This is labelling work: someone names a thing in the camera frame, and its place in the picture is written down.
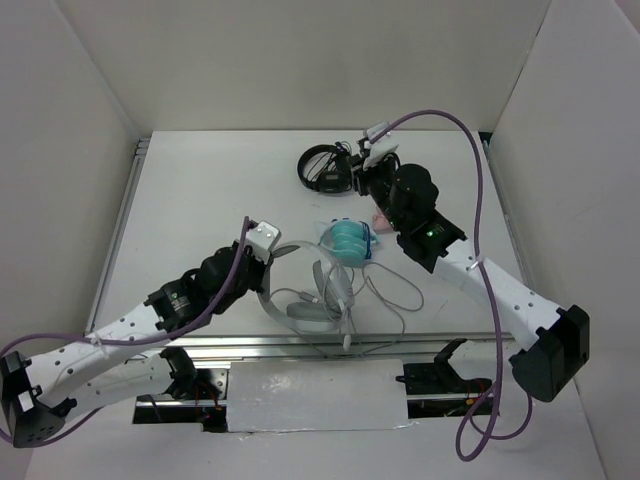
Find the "grey white over-ear headphones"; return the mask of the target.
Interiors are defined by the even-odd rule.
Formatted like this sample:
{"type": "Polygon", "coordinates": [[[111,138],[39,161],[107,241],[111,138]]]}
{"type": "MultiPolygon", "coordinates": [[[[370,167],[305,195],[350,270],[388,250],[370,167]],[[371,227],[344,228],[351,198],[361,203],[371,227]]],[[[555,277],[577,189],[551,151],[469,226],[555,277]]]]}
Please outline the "grey white over-ear headphones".
{"type": "Polygon", "coordinates": [[[337,334],[342,338],[343,351],[350,350],[355,330],[352,320],[355,294],[345,268],[325,248],[308,241],[290,241],[276,247],[257,296],[264,312],[294,333],[301,336],[337,334]],[[315,257],[311,273],[317,294],[293,288],[271,290],[270,274],[274,261],[300,250],[307,250],[315,257]],[[273,296],[281,291],[296,294],[298,301],[281,310],[273,302],[273,296]]]}

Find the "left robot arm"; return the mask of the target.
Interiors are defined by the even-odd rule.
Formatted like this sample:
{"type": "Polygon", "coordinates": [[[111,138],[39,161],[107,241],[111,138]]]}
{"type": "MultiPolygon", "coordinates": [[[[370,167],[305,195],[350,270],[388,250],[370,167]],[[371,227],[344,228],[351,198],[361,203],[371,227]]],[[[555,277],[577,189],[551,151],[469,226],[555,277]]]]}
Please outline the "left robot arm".
{"type": "Polygon", "coordinates": [[[172,341],[207,326],[246,293],[261,292],[277,242],[247,233],[86,336],[48,333],[9,342],[1,350],[2,440],[17,449],[40,448],[121,400],[189,396],[197,370],[172,341]],[[19,351],[19,345],[42,338],[64,344],[34,356],[19,351]]]}

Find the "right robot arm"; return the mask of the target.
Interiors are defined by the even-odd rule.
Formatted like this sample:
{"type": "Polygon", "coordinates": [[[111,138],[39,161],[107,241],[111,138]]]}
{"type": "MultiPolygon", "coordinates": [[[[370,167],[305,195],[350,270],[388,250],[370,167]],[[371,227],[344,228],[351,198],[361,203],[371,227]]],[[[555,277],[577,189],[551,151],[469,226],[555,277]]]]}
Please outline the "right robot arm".
{"type": "Polygon", "coordinates": [[[437,211],[439,190],[426,168],[401,164],[394,153],[376,161],[354,155],[349,165],[355,190],[374,200],[406,256],[479,305],[497,309],[520,347],[509,360],[517,384],[539,401],[553,401],[589,359],[587,312],[545,299],[475,253],[464,232],[437,211]]]}

